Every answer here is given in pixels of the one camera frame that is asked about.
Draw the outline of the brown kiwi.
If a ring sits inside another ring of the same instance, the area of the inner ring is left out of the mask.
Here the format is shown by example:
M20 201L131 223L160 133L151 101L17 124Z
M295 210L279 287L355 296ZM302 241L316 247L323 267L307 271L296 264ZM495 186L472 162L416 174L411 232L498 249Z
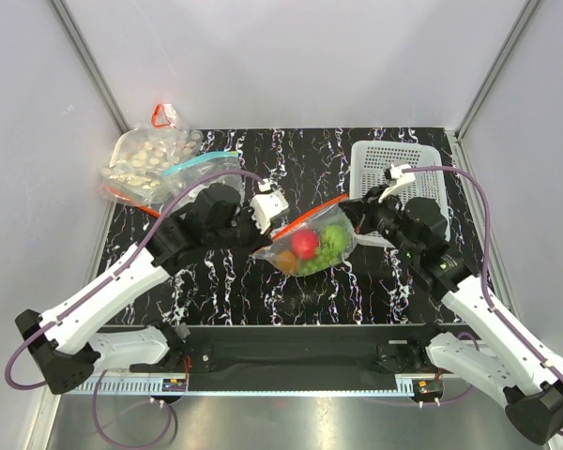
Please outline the brown kiwi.
M297 270L298 258L291 250L283 250L276 255L275 265L283 273L292 275Z

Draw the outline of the white plastic basket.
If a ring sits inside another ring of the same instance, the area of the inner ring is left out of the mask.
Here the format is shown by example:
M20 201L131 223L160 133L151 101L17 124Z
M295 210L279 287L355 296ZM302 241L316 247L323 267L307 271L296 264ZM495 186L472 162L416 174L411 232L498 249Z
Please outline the white plastic basket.
M441 166L439 151L429 145L407 142L358 141L352 145L350 160L349 199L363 197L371 188L386 183L389 166ZM441 171L413 173L414 181L395 193L403 204L412 198L435 201L446 222L449 206L444 174Z

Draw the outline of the red apple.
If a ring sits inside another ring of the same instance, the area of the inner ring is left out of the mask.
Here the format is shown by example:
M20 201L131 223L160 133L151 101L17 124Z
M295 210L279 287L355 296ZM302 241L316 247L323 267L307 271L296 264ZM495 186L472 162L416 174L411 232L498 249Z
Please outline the red apple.
M298 230L291 236L291 248L295 255L303 261L312 259L319 247L319 239L313 230Z

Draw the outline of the clear bag orange zipper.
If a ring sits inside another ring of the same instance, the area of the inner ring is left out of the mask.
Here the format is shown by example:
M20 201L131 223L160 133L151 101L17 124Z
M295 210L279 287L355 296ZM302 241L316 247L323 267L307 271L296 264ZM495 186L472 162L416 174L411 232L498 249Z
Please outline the clear bag orange zipper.
M342 263L357 245L352 222L340 208L347 199L343 194L304 213L252 257L292 277L310 276Z

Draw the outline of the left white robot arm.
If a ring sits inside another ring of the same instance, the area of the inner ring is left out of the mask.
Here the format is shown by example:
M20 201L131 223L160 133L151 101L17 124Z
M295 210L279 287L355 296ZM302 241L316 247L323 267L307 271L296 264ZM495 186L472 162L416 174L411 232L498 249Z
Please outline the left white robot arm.
M55 395L65 394L105 370L173 372L188 361L182 332L153 322L131 332L101 327L134 300L177 275L203 251L271 244L274 221L288 203L279 191L262 188L242 203L233 187L215 183L193 202L160 216L139 244L68 300L44 312L28 309L15 320L23 347Z

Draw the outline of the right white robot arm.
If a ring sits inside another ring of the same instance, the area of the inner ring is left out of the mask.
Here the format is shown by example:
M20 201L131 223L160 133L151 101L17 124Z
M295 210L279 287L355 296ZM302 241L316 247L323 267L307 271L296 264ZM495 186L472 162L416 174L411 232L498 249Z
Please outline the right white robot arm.
M492 398L519 433L545 445L563 429L563 357L542 344L491 293L444 235L447 221L432 199L402 203L371 191L340 208L358 234L377 232L403 254L417 284L465 321L491 350L462 348L449 332L407 348L412 368L442 368Z

